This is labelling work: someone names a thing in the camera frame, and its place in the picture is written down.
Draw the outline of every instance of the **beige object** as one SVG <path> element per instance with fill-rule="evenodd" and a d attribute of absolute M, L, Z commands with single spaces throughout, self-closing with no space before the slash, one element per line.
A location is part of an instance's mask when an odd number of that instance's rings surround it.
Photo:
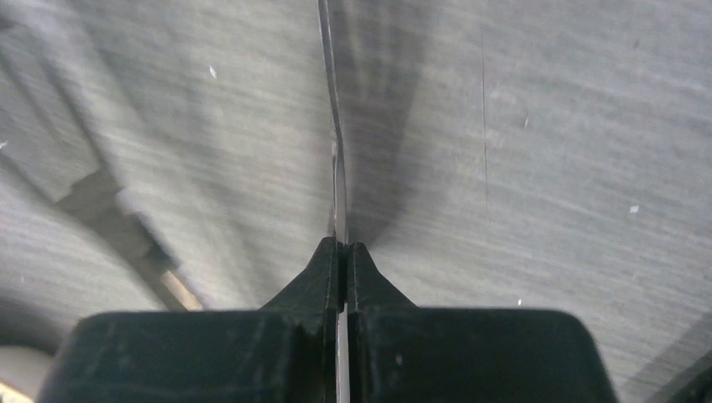
<path fill-rule="evenodd" d="M 25 347 L 0 347 L 0 400 L 2 403 L 30 403 L 39 393 L 52 358 Z"/>

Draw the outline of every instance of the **scratch mark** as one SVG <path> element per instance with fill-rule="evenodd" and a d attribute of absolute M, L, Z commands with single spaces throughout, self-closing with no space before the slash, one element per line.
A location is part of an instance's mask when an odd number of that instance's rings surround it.
<path fill-rule="evenodd" d="M 479 58 L 479 67 L 482 71 L 482 81 L 480 84 L 482 85 L 482 139 L 484 141 L 484 220 L 488 222 L 490 219 L 490 181 L 487 172 L 487 109 L 484 106 L 484 2 L 482 3 L 482 11 L 479 15 L 479 54 L 481 56 Z"/>

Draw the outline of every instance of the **thin line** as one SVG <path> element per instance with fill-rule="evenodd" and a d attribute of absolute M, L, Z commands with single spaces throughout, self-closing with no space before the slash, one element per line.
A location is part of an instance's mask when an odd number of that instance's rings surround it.
<path fill-rule="evenodd" d="M 482 11 L 479 14 L 479 58 L 480 70 L 482 72 L 482 140 L 484 143 L 484 220 L 490 219 L 490 187 L 487 172 L 487 110 L 484 106 L 484 2 L 482 3 Z"/>

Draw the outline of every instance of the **dark corner object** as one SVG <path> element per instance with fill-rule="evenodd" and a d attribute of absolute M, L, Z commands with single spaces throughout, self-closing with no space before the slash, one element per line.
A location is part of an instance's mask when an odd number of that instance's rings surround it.
<path fill-rule="evenodd" d="M 257 311 L 105 313 L 80 322 L 38 402 L 333 402 L 344 299 L 351 401 L 616 401 L 574 317 L 419 308 L 362 243 L 324 238 Z"/>

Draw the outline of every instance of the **wood grain surface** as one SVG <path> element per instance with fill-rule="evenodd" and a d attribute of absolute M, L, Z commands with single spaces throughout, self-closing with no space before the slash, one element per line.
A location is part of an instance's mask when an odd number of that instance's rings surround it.
<path fill-rule="evenodd" d="M 14 25 L 0 46 L 19 68 L 0 77 L 0 152 L 57 194 L 91 173 L 62 106 L 40 95 L 39 52 L 213 307 L 259 306 L 303 268 L 331 200 L 316 2 L 2 6 Z M 711 6 L 332 12 L 350 238 L 394 284 L 421 305 L 572 312 L 623 401 L 665 401 L 712 365 Z M 59 145 L 17 80 L 50 99 Z M 159 306 L 90 233 L 0 178 L 4 328 L 54 345 L 86 315 Z"/>

